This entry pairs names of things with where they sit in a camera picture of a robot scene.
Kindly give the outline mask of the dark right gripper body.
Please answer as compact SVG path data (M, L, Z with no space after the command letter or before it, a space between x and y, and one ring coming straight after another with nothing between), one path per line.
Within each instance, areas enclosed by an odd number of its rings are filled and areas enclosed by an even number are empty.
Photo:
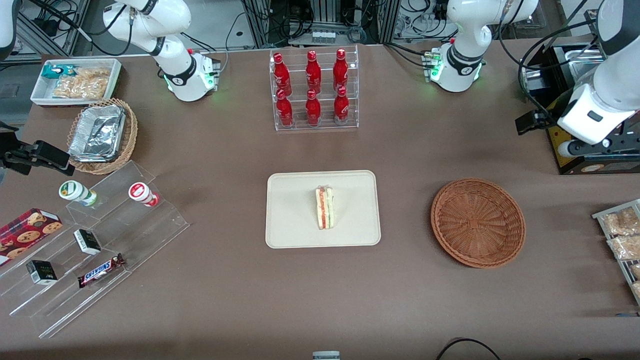
M0 133L0 156L4 157L7 152L19 150L22 146L14 131Z

